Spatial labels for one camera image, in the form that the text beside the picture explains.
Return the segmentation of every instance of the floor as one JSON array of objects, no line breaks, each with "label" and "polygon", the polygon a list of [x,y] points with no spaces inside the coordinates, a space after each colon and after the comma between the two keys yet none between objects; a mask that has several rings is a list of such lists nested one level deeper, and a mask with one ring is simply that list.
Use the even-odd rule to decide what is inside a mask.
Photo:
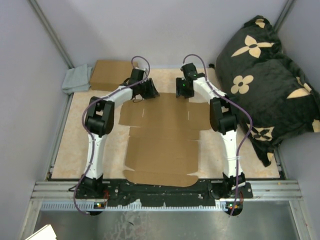
[{"label": "floor", "polygon": [[299,239],[288,202],[247,202],[229,217],[214,212],[41,211],[35,231],[51,224],[57,239],[68,240],[295,240]]},{"label": "floor", "polygon": [[[149,77],[153,79],[158,92],[175,93],[175,79],[181,75],[182,72],[179,69],[152,69]],[[208,69],[208,79],[215,86],[219,86],[213,69]],[[81,125],[81,116],[92,96],[102,97],[107,93],[90,90],[74,94],[52,173],[53,179],[75,179],[83,174],[88,154],[88,136]],[[205,102],[197,94],[189,100],[197,103]],[[118,124],[120,110],[121,107],[115,110],[115,125],[104,149],[104,178],[125,178],[123,170],[128,169],[124,165],[124,160],[130,127]],[[244,133],[238,128],[238,143],[243,136]],[[213,130],[200,131],[199,145],[198,172],[194,174],[199,178],[221,178],[224,159],[222,149],[224,146],[220,135]],[[275,159],[272,160],[270,166],[264,167],[249,140],[244,142],[240,156],[240,163],[247,178],[279,178]]]}]

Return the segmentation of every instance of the beige tabletop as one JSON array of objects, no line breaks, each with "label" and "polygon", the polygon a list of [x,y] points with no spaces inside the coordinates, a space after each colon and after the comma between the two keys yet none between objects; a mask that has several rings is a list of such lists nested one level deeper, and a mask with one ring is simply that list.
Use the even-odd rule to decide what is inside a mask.
[{"label": "beige tabletop", "polygon": [[[215,72],[208,69],[208,79],[218,88]],[[149,77],[160,93],[176,92],[176,77],[182,75],[179,69],[152,69]],[[54,165],[53,179],[79,178],[84,172],[88,154],[88,134],[81,124],[81,116],[88,106],[92,96],[102,97],[108,92],[90,90],[74,94],[70,111],[64,128],[61,144]],[[198,94],[189,99],[190,102],[203,103],[205,100]],[[123,170],[129,139],[130,126],[119,125],[121,107],[114,113],[114,127],[104,148],[103,177],[125,178]],[[237,131],[237,142],[244,137],[240,128]],[[200,131],[199,166],[194,173],[199,178],[221,178],[223,172],[223,141],[221,136],[213,130]],[[246,178],[278,178],[279,172],[275,159],[268,167],[264,167],[258,159],[251,142],[247,139],[240,150],[240,164]]]}]

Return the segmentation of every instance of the black pillow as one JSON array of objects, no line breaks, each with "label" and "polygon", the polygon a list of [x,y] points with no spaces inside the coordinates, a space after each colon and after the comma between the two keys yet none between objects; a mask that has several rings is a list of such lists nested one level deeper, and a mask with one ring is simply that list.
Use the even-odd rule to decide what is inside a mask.
[{"label": "black pillow", "polygon": [[[249,138],[264,166],[284,139],[320,131],[319,93],[282,53],[280,39],[263,16],[232,37],[216,60],[215,73],[222,90],[235,95],[252,117]],[[239,118],[248,131],[248,118],[242,112]]]}]

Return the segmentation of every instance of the black fabric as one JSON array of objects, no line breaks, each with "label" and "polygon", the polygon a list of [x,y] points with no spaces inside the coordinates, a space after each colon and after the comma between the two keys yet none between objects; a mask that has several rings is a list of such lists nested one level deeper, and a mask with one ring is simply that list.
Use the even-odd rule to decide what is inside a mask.
[{"label": "black fabric", "polygon": [[[282,53],[280,39],[269,21],[256,16],[232,37],[215,63],[222,90],[252,117],[249,136],[264,166],[284,139],[318,132],[320,97],[304,72]],[[249,129],[241,113],[240,125]]]}]

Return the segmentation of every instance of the cardboard box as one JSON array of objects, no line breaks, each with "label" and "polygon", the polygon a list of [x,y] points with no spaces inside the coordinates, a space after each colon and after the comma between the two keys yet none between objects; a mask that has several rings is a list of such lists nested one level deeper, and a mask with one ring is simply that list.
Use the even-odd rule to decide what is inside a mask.
[{"label": "cardboard box", "polygon": [[198,180],[200,130],[211,129],[209,105],[174,93],[123,104],[119,124],[131,126],[124,176],[133,183],[187,187]]},{"label": "cardboard box", "polygon": [[132,65],[130,61],[98,60],[95,64],[90,85],[92,90],[114,91],[130,77]]}]

